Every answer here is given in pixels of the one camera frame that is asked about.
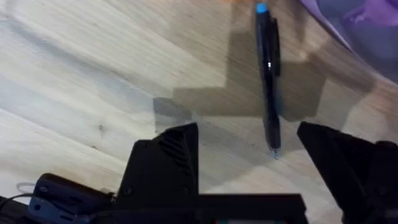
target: wooden surface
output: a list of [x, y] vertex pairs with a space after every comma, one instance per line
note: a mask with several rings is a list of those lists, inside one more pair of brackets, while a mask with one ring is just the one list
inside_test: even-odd
[[297, 1], [270, 5], [283, 61], [278, 161], [264, 139], [252, 1], [0, 0], [0, 194], [44, 172], [117, 190], [134, 141], [196, 121], [201, 192], [299, 192], [312, 223], [337, 223], [299, 122], [398, 141], [398, 87]]

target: wood grain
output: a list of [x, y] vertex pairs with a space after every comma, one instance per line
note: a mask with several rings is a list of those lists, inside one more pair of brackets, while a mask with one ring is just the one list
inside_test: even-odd
[[52, 172], [117, 190], [134, 141], [200, 127], [202, 192], [300, 192], [340, 212], [296, 136], [301, 120], [398, 141], [395, 83], [294, 0], [269, 2], [282, 46], [282, 155], [262, 127], [252, 1], [0, 1], [0, 194]]

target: black pen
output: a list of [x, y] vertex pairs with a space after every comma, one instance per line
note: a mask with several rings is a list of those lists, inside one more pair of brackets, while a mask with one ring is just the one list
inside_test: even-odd
[[262, 2], [256, 7], [257, 56], [262, 78], [262, 92], [267, 103], [264, 128], [270, 150], [278, 159], [280, 149], [280, 123], [276, 106], [277, 82], [280, 75], [279, 33], [275, 19]]

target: cable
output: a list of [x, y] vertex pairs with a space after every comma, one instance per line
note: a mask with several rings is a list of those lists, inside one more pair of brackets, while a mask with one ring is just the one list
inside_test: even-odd
[[6, 198], [6, 199], [2, 200], [2, 201], [0, 202], [0, 212], [1, 212], [2, 208], [3, 208], [8, 202], [13, 201], [15, 198], [22, 198], [22, 197], [33, 197], [33, 194], [32, 194], [32, 193], [24, 193], [24, 194], [15, 195], [15, 196], [12, 196], [12, 197], [9, 197], [9, 198]]

